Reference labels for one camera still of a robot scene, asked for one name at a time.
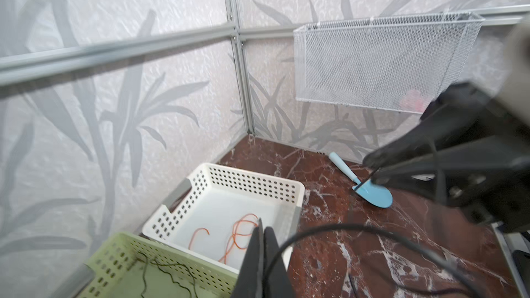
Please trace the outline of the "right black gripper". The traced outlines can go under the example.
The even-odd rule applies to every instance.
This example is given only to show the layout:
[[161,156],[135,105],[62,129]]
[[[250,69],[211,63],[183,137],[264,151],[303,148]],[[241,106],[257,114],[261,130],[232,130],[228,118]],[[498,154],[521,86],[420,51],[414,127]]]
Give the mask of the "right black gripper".
[[472,223],[529,230],[529,124],[471,83],[448,87],[363,165],[374,183],[460,208]]

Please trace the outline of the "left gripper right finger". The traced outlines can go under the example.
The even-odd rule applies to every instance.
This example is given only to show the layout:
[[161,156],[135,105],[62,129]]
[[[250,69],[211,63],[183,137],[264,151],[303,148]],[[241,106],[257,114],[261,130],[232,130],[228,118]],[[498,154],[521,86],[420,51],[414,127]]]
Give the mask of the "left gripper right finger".
[[280,250],[272,227],[264,229],[264,272],[262,280],[263,297],[295,297],[294,289],[288,278],[282,255],[274,262],[273,258]]

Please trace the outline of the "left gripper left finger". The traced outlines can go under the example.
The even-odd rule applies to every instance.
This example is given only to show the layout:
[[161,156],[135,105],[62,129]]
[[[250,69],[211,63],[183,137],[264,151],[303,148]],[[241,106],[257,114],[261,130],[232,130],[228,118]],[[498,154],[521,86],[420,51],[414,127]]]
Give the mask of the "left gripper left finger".
[[256,297],[262,298],[264,274],[264,228],[258,219],[258,227],[252,231],[251,239],[244,256],[231,298]]

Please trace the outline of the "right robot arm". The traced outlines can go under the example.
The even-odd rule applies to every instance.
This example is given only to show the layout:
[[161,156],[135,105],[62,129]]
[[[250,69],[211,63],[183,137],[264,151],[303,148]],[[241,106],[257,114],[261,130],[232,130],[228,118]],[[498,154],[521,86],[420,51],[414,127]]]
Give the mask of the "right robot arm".
[[460,209],[502,233],[529,230],[529,18],[505,44],[511,72],[496,95],[450,85],[419,124],[364,158],[371,181]]

